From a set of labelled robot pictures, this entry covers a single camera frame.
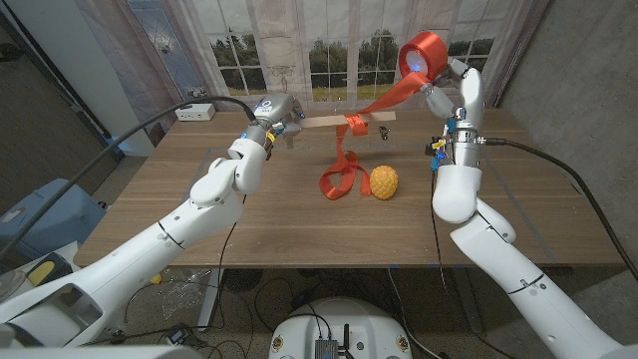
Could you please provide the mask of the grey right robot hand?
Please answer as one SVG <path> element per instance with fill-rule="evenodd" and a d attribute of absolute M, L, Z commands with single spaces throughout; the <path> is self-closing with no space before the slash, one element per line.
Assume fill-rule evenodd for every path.
<path fill-rule="evenodd" d="M 484 111 L 481 72 L 455 58 L 448 59 L 448 68 L 460 78 L 460 100 L 465 109 L 465 115 L 459 118 L 460 127 L 478 131 Z M 440 88 L 428 83 L 420 88 L 420 92 L 425 94 L 426 103 L 435 116 L 447 119 L 457 114 L 452 100 Z"/>

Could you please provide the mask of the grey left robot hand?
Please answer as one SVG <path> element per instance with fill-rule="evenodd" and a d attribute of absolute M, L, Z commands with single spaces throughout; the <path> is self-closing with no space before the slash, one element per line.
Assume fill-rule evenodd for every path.
<path fill-rule="evenodd" d="M 300 121 L 305 118 L 300 102 L 290 94 L 266 95 L 253 112 L 258 124 L 274 135 L 295 137 L 302 128 Z"/>

